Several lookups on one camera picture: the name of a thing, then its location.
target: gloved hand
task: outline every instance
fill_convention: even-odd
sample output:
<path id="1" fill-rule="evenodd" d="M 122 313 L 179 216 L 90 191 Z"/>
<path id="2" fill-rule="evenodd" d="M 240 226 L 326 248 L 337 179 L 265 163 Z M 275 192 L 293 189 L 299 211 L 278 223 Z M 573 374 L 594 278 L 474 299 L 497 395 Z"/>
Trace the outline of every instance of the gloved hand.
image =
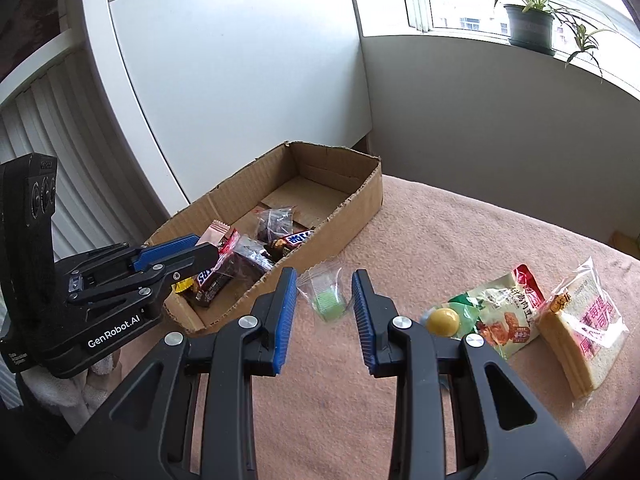
<path id="1" fill-rule="evenodd" d="M 120 350 L 70 379 L 59 379 L 43 366 L 21 372 L 38 402 L 54 415 L 62 415 L 74 433 L 80 431 L 122 378 Z"/>

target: white wall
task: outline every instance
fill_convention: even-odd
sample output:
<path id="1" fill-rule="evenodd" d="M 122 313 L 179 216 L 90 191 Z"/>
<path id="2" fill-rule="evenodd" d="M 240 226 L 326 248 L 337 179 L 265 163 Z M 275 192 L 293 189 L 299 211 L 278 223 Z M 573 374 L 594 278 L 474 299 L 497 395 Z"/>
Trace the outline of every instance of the white wall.
<path id="1" fill-rule="evenodd" d="M 606 241 L 640 230 L 640 102 L 528 50 L 363 38 L 383 171 Z"/>
<path id="2" fill-rule="evenodd" d="M 284 140 L 353 146 L 371 117 L 351 0 L 114 0 L 127 73 L 189 200 Z"/>

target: gray wall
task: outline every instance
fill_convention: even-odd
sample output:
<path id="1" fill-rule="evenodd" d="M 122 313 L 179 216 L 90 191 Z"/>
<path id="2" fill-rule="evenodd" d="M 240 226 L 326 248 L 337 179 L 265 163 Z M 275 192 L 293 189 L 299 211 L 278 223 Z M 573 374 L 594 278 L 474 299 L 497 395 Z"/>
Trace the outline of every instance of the gray wall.
<path id="1" fill-rule="evenodd" d="M 380 36 L 363 52 L 385 173 L 600 241 L 640 230 L 640 102 L 617 86 L 485 41 Z"/>

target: triangular cutout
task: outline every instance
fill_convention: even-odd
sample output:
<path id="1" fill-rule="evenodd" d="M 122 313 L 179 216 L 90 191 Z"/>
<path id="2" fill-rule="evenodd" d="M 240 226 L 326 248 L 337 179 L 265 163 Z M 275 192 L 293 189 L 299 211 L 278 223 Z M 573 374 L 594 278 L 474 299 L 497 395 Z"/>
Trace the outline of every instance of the triangular cutout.
<path id="1" fill-rule="evenodd" d="M 536 421 L 536 412 L 511 381 L 505 377 L 502 370 L 495 364 L 488 364 L 484 367 L 484 372 L 494 397 L 495 411 L 498 414 L 500 427 L 509 431 L 520 426 L 533 424 Z"/>
<path id="2" fill-rule="evenodd" d="M 141 431 L 146 428 L 151 415 L 151 407 L 162 375 L 163 365 L 151 365 L 134 384 L 127 395 L 111 412 L 111 420 Z"/>

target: bread slice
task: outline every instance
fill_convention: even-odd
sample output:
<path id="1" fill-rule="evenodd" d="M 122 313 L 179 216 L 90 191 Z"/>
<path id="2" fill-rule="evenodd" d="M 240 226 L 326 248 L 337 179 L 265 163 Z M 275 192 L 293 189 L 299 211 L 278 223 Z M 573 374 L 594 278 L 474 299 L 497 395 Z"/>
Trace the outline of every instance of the bread slice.
<path id="1" fill-rule="evenodd" d="M 596 302 L 610 309 L 610 323 L 604 327 L 585 319 Z M 580 347 L 584 337 L 576 328 L 582 334 L 590 334 L 590 328 L 600 330 L 587 338 L 587 351 Z M 538 319 L 538 329 L 560 361 L 576 399 L 588 396 L 602 384 L 620 353 L 626 331 L 620 314 L 590 272 L 572 280 L 561 294 L 551 298 Z"/>

